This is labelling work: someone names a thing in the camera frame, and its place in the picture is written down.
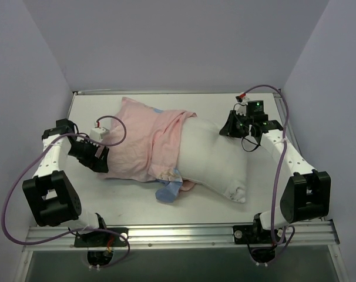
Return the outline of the white pillow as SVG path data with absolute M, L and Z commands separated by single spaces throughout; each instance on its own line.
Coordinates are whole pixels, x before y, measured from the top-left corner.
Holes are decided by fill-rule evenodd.
M 182 127 L 177 170 L 225 198 L 246 202 L 247 155 L 240 142 L 219 135 L 216 124 L 190 117 Z

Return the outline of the pink blue pillowcase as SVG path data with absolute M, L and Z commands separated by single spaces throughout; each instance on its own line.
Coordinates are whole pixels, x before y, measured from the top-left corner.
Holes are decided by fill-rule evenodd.
M 113 121 L 104 138 L 109 144 L 109 171 L 99 173 L 102 179 L 127 179 L 138 182 L 161 182 L 155 197 L 172 203 L 180 191 L 192 189 L 195 183 L 184 179 L 177 169 L 184 122 L 196 117 L 186 110 L 159 110 L 131 98 L 122 99 L 116 114 L 123 124 Z

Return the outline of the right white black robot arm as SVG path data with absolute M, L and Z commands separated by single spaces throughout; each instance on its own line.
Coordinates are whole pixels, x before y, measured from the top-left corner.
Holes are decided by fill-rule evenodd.
M 269 211 L 259 215 L 260 222 L 251 227 L 252 238 L 265 242 L 272 230 L 291 223 L 318 219 L 329 214 L 331 178 L 304 160 L 286 136 L 286 125 L 270 120 L 264 112 L 264 102 L 256 100 L 235 106 L 219 134 L 245 139 L 250 136 L 264 148 L 277 163 L 274 186 L 278 186 L 281 172 L 289 178 L 281 198 L 273 191 Z

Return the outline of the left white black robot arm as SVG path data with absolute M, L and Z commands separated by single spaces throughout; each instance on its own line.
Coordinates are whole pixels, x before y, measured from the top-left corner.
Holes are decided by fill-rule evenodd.
M 39 226 L 90 228 L 88 240 L 94 246 L 102 246 L 109 238 L 105 221 L 99 214 L 82 207 L 64 169 L 67 158 L 72 156 L 91 171 L 106 173 L 109 171 L 109 148 L 71 136 L 74 132 L 75 125 L 68 119 L 57 120 L 54 128 L 44 131 L 43 149 L 51 148 L 42 158 L 33 178 L 22 183 L 22 190 Z

